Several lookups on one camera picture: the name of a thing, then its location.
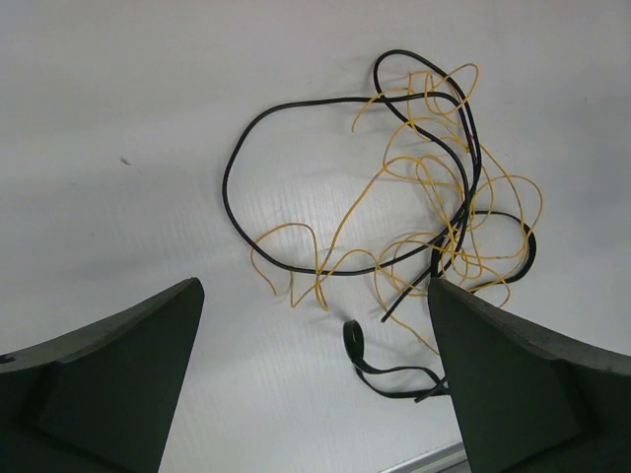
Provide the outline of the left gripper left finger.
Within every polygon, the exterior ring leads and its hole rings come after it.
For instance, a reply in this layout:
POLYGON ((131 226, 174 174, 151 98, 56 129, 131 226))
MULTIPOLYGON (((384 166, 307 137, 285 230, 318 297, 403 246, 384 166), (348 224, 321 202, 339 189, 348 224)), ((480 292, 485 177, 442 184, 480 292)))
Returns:
POLYGON ((186 279, 2 355, 2 471, 158 471, 203 303, 201 282, 186 279))

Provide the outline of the aluminium mounting rail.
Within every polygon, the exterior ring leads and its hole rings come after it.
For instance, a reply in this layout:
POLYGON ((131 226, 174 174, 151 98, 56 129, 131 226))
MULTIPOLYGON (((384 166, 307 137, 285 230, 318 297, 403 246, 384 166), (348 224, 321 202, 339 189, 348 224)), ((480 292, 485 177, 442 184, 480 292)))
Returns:
POLYGON ((458 441, 405 460, 383 470, 383 473, 448 472, 466 462, 464 445, 458 441))

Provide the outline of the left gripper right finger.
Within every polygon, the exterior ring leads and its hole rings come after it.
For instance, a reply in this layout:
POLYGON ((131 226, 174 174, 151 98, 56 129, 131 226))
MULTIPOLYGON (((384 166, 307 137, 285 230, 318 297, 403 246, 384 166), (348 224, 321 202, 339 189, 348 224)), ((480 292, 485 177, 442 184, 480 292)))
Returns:
POLYGON ((428 305, 474 472, 627 472, 630 359, 439 278, 428 305))

